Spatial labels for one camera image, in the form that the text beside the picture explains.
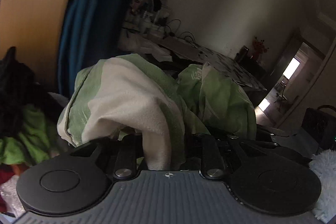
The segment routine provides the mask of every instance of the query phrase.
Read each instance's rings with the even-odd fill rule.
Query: doorway
[[[299,98],[322,61],[318,52],[302,43],[274,87],[256,107],[257,123],[274,126]]]

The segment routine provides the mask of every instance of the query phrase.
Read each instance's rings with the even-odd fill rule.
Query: blue curtain
[[[81,69],[118,55],[118,37],[130,1],[68,1],[58,53],[59,93],[71,96]]]

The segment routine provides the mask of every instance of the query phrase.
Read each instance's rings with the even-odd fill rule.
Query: red cloth
[[[0,165],[0,185],[8,181],[14,174],[12,168],[8,165],[2,164]],[[6,203],[0,196],[0,212],[5,213],[7,212]]]

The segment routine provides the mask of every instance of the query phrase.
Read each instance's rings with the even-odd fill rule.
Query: bright window
[[[289,80],[292,77],[293,73],[296,71],[299,64],[300,62],[297,59],[293,58],[292,61],[289,63],[288,67],[283,72],[284,77]]]
[[[262,100],[262,102],[259,104],[259,108],[262,111],[264,111],[268,106],[269,106],[269,101],[267,101],[266,98],[264,98],[264,100]]]

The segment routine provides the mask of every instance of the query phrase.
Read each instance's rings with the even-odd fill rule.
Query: small logo
[[[174,174],[172,174],[172,173],[166,173],[165,176],[168,177],[168,178],[171,178],[171,177],[174,176]]]

